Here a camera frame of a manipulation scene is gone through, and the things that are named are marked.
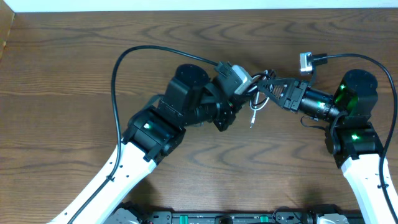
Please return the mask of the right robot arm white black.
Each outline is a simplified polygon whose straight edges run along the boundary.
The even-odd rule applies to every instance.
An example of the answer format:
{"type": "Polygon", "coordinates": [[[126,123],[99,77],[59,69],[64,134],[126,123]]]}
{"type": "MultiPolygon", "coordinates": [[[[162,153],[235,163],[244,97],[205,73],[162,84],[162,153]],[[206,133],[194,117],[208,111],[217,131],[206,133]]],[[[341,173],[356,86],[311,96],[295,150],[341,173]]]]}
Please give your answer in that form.
{"type": "Polygon", "coordinates": [[[350,70],[334,95],[294,78],[263,80],[257,88],[284,110],[326,121],[326,148],[352,188],[365,223],[397,223],[397,192],[369,120],[378,99],[374,75],[350,70]]]}

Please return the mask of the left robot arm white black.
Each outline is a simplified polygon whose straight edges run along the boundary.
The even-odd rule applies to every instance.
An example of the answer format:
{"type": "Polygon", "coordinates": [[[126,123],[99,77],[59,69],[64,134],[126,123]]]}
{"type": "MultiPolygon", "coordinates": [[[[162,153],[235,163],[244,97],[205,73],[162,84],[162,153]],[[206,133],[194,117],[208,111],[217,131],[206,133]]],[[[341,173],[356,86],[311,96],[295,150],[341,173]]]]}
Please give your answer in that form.
{"type": "Polygon", "coordinates": [[[163,95],[128,122],[107,163],[52,223],[104,223],[126,195],[183,140],[186,127],[213,123],[227,130],[250,99],[253,78],[239,65],[219,63],[211,79],[192,64],[177,67],[163,95]]]}

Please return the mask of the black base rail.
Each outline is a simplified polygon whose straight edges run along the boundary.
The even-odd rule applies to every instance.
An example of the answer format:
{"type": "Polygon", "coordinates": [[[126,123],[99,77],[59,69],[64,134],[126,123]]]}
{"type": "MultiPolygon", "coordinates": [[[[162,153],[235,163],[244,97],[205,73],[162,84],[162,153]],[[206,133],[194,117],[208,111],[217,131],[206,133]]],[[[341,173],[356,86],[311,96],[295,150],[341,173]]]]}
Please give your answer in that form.
{"type": "Polygon", "coordinates": [[[271,212],[145,212],[133,203],[121,203],[106,219],[110,224],[364,224],[359,212],[344,212],[336,205],[318,205],[307,209],[279,207],[271,212]]]}

